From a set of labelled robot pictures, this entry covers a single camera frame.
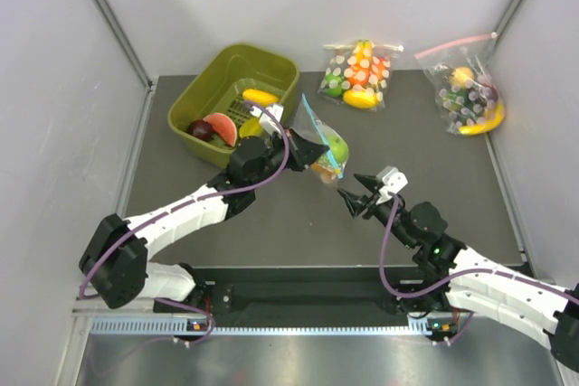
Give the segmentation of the blue zip clear bag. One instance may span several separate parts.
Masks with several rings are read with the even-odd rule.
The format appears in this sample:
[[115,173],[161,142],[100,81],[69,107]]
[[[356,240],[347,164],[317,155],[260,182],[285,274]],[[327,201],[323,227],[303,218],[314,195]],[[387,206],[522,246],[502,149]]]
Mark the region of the blue zip clear bag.
[[[319,144],[324,143],[327,146],[328,146],[327,136],[330,135],[340,136],[334,128],[324,123],[318,117],[315,111],[311,108],[308,99],[306,98],[305,95],[302,95],[300,99],[291,127],[306,139]],[[328,160],[337,170],[338,176],[337,182],[344,177],[347,162],[344,165],[338,165],[334,161],[332,156],[329,154],[329,150],[323,156],[321,156],[319,160],[321,158]]]

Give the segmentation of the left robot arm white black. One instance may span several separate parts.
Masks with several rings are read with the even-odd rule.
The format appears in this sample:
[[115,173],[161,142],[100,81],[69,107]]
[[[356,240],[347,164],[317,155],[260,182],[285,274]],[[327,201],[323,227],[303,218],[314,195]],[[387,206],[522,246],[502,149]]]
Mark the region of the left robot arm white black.
[[79,261],[85,279],[80,296],[93,287],[108,308],[138,298],[162,298],[185,310],[196,310],[205,298],[187,265],[156,264],[161,250],[204,227],[221,223],[247,209],[258,188],[290,169],[302,172],[328,150],[292,129],[269,139],[246,137],[228,165],[195,192],[153,212],[130,218],[113,213],[103,218]]

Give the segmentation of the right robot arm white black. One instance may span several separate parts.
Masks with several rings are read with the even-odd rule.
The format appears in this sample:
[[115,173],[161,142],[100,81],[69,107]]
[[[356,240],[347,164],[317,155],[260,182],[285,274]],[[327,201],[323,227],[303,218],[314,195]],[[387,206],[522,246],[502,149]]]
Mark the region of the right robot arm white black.
[[388,166],[378,175],[356,174],[367,190],[342,197],[352,217],[372,218],[413,250],[413,262],[423,273],[424,286],[413,292],[394,288],[384,268],[378,269],[384,288],[394,297],[421,299],[432,310],[446,306],[483,315],[524,334],[545,347],[566,368],[578,369],[578,290],[527,277],[478,253],[447,232],[448,223],[430,202],[406,209],[400,194],[406,176]]

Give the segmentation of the green fake apple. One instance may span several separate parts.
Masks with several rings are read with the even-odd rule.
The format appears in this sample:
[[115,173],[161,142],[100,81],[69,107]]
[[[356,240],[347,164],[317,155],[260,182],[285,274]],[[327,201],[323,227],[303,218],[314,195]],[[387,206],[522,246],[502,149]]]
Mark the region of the green fake apple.
[[349,148],[346,141],[338,135],[327,136],[329,154],[338,165],[344,165],[349,158]]

